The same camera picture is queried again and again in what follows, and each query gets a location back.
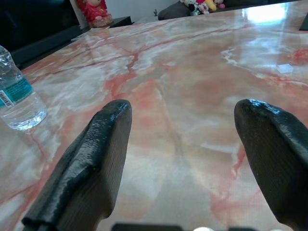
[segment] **barcode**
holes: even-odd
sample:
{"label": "barcode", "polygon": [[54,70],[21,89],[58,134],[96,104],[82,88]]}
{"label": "barcode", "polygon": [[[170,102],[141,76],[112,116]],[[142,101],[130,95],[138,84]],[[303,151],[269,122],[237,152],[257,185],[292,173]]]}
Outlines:
{"label": "barcode", "polygon": [[2,90],[0,90],[0,100],[2,100],[2,102],[7,107],[13,107],[14,106],[14,103],[9,99],[9,97]]}

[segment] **bottle label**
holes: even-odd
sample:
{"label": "bottle label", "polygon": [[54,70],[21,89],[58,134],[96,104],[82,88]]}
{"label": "bottle label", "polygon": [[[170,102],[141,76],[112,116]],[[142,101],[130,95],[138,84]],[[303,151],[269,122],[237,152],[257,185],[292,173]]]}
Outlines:
{"label": "bottle label", "polygon": [[27,79],[22,78],[9,87],[0,90],[0,108],[13,107],[24,100],[33,92],[33,88]]}

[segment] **pink marble surface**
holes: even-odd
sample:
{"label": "pink marble surface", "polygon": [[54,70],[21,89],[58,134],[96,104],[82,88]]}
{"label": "pink marble surface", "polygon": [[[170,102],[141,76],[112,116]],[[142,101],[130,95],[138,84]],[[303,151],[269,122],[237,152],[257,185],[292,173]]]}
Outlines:
{"label": "pink marble surface", "polygon": [[48,116],[28,133],[0,123],[0,230],[21,230],[64,150],[119,98],[133,125],[118,201],[98,231],[122,221],[290,230],[256,184],[233,109],[255,98],[308,125],[307,12],[305,0],[93,30],[26,69]]}

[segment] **gray sofa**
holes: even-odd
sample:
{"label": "gray sofa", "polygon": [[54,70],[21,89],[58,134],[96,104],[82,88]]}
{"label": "gray sofa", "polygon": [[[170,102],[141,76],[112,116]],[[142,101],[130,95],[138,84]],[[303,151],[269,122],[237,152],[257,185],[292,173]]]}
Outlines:
{"label": "gray sofa", "polygon": [[[270,4],[289,2],[289,1],[295,1],[295,0],[225,0],[224,4],[226,5],[226,8],[220,9],[216,12],[237,10],[248,7],[270,5]],[[167,7],[166,9],[162,10],[158,15],[158,19],[166,20],[166,19],[182,18],[188,16],[191,16],[191,11],[188,9],[188,7],[185,6],[184,3],[181,3],[179,1]]]}

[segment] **water bottle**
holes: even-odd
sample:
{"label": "water bottle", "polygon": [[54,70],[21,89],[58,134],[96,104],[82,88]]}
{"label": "water bottle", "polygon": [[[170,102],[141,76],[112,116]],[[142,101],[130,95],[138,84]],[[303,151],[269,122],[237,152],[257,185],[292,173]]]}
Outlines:
{"label": "water bottle", "polygon": [[46,106],[11,54],[0,46],[0,117],[11,128],[27,130],[46,117]]}

